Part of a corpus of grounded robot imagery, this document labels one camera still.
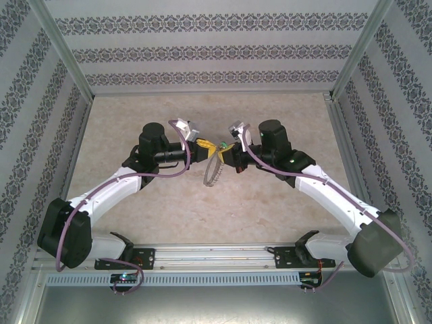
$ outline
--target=wallpaper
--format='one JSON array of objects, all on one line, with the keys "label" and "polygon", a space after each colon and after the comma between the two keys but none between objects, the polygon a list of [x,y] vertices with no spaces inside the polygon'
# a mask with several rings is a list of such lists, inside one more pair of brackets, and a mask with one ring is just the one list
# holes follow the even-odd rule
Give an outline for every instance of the wallpaper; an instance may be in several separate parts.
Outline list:
[{"label": "wallpaper", "polygon": [[0,10],[0,323],[8,323],[90,104],[27,2],[0,0]]},{"label": "wallpaper", "polygon": [[50,0],[95,94],[331,90],[376,0]]},{"label": "wallpaper", "polygon": [[432,323],[432,19],[427,1],[396,1],[339,98],[373,203],[402,220],[416,258],[406,275]]}]

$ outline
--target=purple cable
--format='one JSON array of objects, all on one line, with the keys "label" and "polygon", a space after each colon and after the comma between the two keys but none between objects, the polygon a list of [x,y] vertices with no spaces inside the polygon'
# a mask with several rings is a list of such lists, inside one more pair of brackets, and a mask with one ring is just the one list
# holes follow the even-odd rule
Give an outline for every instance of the purple cable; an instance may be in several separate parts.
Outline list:
[{"label": "purple cable", "polygon": [[115,259],[101,259],[101,260],[104,260],[104,261],[107,261],[107,262],[121,263],[123,265],[129,265],[129,266],[134,267],[135,269],[137,269],[140,272],[140,274],[141,274],[140,282],[138,282],[138,284],[136,286],[130,288],[127,292],[119,292],[119,291],[117,291],[115,288],[117,287],[117,284],[120,281],[116,281],[114,283],[114,286],[113,286],[114,294],[117,294],[117,293],[118,294],[122,294],[122,295],[130,294],[131,292],[134,292],[135,290],[137,290],[142,285],[142,283],[144,282],[144,271],[142,271],[142,269],[141,269],[141,267],[139,265],[135,265],[133,263],[129,263],[129,262],[121,261],[121,260],[115,260]]},{"label": "purple cable", "polygon": [[[247,143],[246,141],[246,130],[250,127],[250,125],[246,125],[244,126],[244,131],[242,134],[242,139],[244,143]],[[288,177],[303,177],[303,178],[309,178],[309,179],[314,179],[316,181],[320,181],[322,183],[326,183],[329,187],[333,188],[333,190],[335,190],[338,194],[340,194],[342,197],[344,197],[347,201],[349,201],[354,207],[356,207],[359,211],[361,211],[362,213],[364,213],[367,217],[369,217],[372,221],[374,221],[376,224],[378,224],[378,226],[380,228],[382,228],[383,230],[385,230],[397,243],[400,244],[400,246],[405,250],[405,253],[407,254],[408,258],[410,259],[410,264],[403,268],[403,269],[391,269],[391,268],[384,268],[384,271],[388,271],[388,272],[393,272],[393,273],[403,273],[403,272],[407,272],[409,270],[412,269],[412,266],[414,265],[414,256],[412,255],[409,247],[405,244],[405,242],[398,236],[396,235],[396,233],[394,233],[391,229],[389,229],[386,225],[383,224],[382,221],[380,221],[379,219],[375,218],[372,214],[370,214],[368,211],[366,211],[364,208],[362,208],[354,199],[352,199],[351,197],[349,197],[345,192],[343,192],[342,190],[340,190],[337,186],[335,186],[334,184],[332,184],[331,182],[326,182],[326,180],[321,179],[320,177],[315,177],[314,175],[309,175],[309,174],[303,174],[303,173],[296,173],[296,172],[285,172],[285,171],[280,171],[278,169],[275,169],[274,167],[266,164],[265,162],[261,161],[253,152],[252,150],[249,148],[248,145],[245,145],[246,150],[248,151],[249,155],[261,166],[265,167],[266,169],[268,169],[269,171],[272,171],[276,174],[280,174],[282,176],[288,176]]]},{"label": "purple cable", "polygon": [[[124,178],[130,178],[130,177],[174,178],[174,177],[178,177],[178,176],[180,176],[186,172],[186,170],[189,168],[189,165],[190,165],[190,149],[189,149],[188,143],[186,142],[186,139],[183,137],[182,133],[177,128],[176,122],[177,122],[176,120],[170,120],[170,121],[168,121],[168,124],[171,125],[174,128],[174,130],[177,132],[178,136],[180,137],[180,140],[182,141],[182,143],[184,144],[185,149],[186,149],[186,164],[184,165],[183,170],[181,170],[175,174],[128,173],[128,174],[121,175],[117,178],[113,178],[107,182],[104,182],[99,187],[94,189],[84,200],[81,200],[81,202],[70,213],[69,217],[67,218],[67,220],[65,222],[65,226],[63,228],[63,231],[61,231],[59,246],[57,247],[57,254],[55,257],[55,268],[58,272],[62,272],[65,269],[65,265],[60,266],[60,259],[61,259],[61,251],[63,250],[63,244],[65,242],[66,233],[68,232],[68,228],[70,226],[70,223],[72,222],[72,219],[74,218],[75,214],[80,210],[80,208],[82,206],[84,206],[87,203],[87,201],[90,200],[96,193],[101,191],[106,186],[109,186],[110,184],[112,184],[116,181],[119,181],[121,179],[124,179]],[[141,271],[142,280],[144,280],[144,273],[142,272],[142,269],[139,266],[137,266],[133,263],[129,263],[129,262],[121,261],[121,260],[114,260],[114,259],[105,259],[105,260],[109,261],[109,262],[121,263],[123,265],[129,265],[129,266],[134,267],[136,269],[139,268],[138,270]],[[136,286],[137,287],[136,289],[138,289],[138,287],[141,285],[142,280]]]}]

